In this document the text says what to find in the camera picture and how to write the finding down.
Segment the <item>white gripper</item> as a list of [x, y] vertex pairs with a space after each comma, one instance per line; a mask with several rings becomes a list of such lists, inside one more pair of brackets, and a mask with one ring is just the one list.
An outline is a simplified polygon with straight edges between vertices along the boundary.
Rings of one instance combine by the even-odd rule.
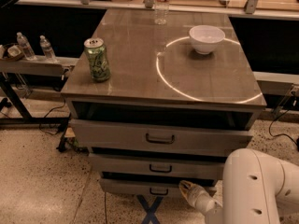
[[203, 187], [187, 180], [181, 180], [178, 184], [182, 196], [190, 200], [190, 206], [194, 207], [204, 216], [211, 210], [222, 208], [219, 201], [211, 197]]

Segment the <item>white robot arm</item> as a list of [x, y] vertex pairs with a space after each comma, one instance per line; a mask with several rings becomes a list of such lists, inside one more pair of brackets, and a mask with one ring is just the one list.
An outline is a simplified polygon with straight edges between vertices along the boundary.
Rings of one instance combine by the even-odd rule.
[[221, 201], [190, 181], [179, 189], [206, 224], [280, 224], [299, 212], [299, 166], [249, 148], [228, 156]]

